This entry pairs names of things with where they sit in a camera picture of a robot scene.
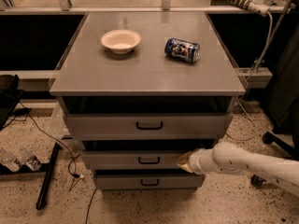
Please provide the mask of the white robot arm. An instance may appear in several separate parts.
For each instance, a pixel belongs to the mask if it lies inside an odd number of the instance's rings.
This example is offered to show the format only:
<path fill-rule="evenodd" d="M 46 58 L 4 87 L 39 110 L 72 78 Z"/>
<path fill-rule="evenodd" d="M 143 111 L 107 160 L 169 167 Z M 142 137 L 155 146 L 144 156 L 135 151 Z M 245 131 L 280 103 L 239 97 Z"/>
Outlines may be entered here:
<path fill-rule="evenodd" d="M 299 196 L 299 161 L 252 153 L 230 142 L 188 151 L 177 158 L 177 166 L 197 175 L 249 172 Z"/>

